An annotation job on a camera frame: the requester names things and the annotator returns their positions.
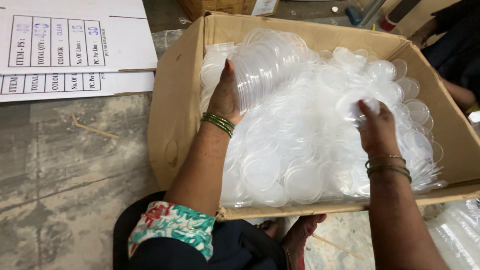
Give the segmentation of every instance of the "dark clothing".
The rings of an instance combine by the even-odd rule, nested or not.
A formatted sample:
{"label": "dark clothing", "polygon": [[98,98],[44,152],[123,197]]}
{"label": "dark clothing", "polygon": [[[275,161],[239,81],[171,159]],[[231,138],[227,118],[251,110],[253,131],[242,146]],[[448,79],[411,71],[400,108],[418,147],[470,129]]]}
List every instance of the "dark clothing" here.
{"label": "dark clothing", "polygon": [[113,270],[284,270],[283,248],[246,221],[216,222],[212,231],[213,256],[205,257],[180,240],[159,237],[142,242],[128,259],[128,237],[148,204],[161,201],[157,192],[135,202],[119,217],[113,231]]}
{"label": "dark clothing", "polygon": [[441,77],[480,100],[480,0],[463,0],[433,13],[435,34],[446,34],[422,50]]}

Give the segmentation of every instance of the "green bangle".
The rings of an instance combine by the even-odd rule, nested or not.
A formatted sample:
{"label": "green bangle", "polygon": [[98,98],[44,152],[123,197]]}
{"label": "green bangle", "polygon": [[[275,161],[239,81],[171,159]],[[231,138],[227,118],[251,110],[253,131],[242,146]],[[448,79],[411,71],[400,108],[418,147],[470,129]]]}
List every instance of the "green bangle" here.
{"label": "green bangle", "polygon": [[386,167],[386,166],[375,167],[374,170],[367,170],[367,176],[370,177],[370,175],[374,172],[381,172],[381,171],[387,171],[387,170],[395,171],[395,172],[399,172],[399,173],[403,174],[404,176],[406,176],[408,178],[408,181],[410,182],[410,184],[412,183],[412,177],[408,173],[402,172],[401,170],[399,170],[395,167]]}
{"label": "green bangle", "polygon": [[403,161],[403,163],[406,165],[407,164],[407,161],[401,157],[401,156],[378,156],[378,157],[373,157],[371,159],[368,159],[367,162],[365,163],[365,168],[368,169],[368,164],[373,161],[373,160],[377,160],[377,159],[387,159],[387,158],[395,158],[395,159],[401,159]]}
{"label": "green bangle", "polygon": [[402,167],[402,166],[398,166],[398,165],[394,165],[394,164],[373,165],[373,166],[370,166],[370,167],[367,169],[367,173],[368,173],[368,171],[370,171],[371,169],[375,169],[375,168],[379,168],[379,167],[402,169],[402,170],[405,170],[408,174],[410,174],[410,170],[408,170],[406,167]]}
{"label": "green bangle", "polygon": [[220,122],[218,122],[218,121],[216,121],[212,118],[207,118],[207,117],[203,117],[202,121],[207,121],[207,122],[210,122],[210,123],[216,125],[217,127],[221,128],[223,131],[225,131],[230,138],[232,138],[232,135],[233,135],[232,131],[230,129],[228,129],[227,127],[225,127],[225,125],[223,123],[220,123]]}
{"label": "green bangle", "polygon": [[228,121],[227,119],[225,119],[225,118],[223,118],[223,117],[220,117],[220,116],[214,115],[214,114],[212,114],[212,113],[208,113],[208,112],[204,112],[204,113],[203,113],[203,116],[209,116],[209,117],[211,117],[211,118],[213,117],[213,118],[215,118],[216,120],[218,120],[218,121],[220,121],[220,122],[222,122],[222,123],[224,123],[224,124],[229,125],[232,129],[235,129],[234,124],[232,124],[230,121]]}
{"label": "green bangle", "polygon": [[213,120],[215,121],[216,123],[218,123],[218,125],[221,125],[223,126],[224,128],[228,129],[229,131],[233,132],[232,128],[230,128],[230,126],[228,126],[227,124],[225,124],[224,122],[222,121],[218,121],[216,118],[213,118],[211,116],[204,116],[203,119],[210,119],[210,120]]}

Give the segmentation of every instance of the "floral print sleeve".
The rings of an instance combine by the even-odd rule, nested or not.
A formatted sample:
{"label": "floral print sleeve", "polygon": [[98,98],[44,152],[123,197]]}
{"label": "floral print sleeve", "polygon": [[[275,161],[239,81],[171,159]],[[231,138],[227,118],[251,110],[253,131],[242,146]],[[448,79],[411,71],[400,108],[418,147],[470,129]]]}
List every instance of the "floral print sleeve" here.
{"label": "floral print sleeve", "polygon": [[212,230],[215,218],[188,207],[154,201],[148,205],[128,239],[131,257],[138,245],[150,238],[169,237],[187,243],[208,260],[212,256]]}

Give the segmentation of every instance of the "concrete floor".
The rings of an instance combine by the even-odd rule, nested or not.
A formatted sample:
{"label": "concrete floor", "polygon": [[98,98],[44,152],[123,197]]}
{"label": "concrete floor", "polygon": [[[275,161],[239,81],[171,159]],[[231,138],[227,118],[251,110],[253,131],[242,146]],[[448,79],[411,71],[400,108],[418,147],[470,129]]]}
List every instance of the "concrete floor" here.
{"label": "concrete floor", "polygon": [[[333,5],[350,1],[283,1],[275,17],[331,17]],[[175,1],[144,5],[151,29],[164,30],[153,34],[160,56],[188,24],[178,22]],[[157,191],[146,144],[150,101],[151,94],[0,104],[0,269],[111,269],[116,218]],[[70,111],[120,139],[73,125]],[[316,233],[367,260],[310,239],[309,269],[373,269],[366,212],[332,214]]]}

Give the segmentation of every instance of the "person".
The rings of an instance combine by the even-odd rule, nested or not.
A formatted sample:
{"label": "person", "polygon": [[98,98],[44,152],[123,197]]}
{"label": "person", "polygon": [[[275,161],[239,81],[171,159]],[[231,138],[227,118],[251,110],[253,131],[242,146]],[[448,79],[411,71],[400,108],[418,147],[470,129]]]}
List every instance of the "person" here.
{"label": "person", "polygon": [[[263,230],[246,221],[215,222],[222,189],[222,172],[230,124],[240,116],[235,106],[234,67],[225,62],[220,82],[190,151],[171,188],[134,203],[114,229],[114,269],[262,269],[303,270],[306,240],[325,214],[302,216],[280,243],[273,240],[273,223]],[[369,216],[378,269],[448,267],[430,237],[409,185],[409,176],[395,138],[395,120],[381,104],[373,113],[358,106],[367,122],[361,144],[370,158]]]}
{"label": "person", "polygon": [[[410,40],[422,49],[430,65],[457,106],[469,113],[479,110],[480,99],[480,1],[462,0],[432,13],[435,16]],[[429,37],[446,34],[426,46]]]}

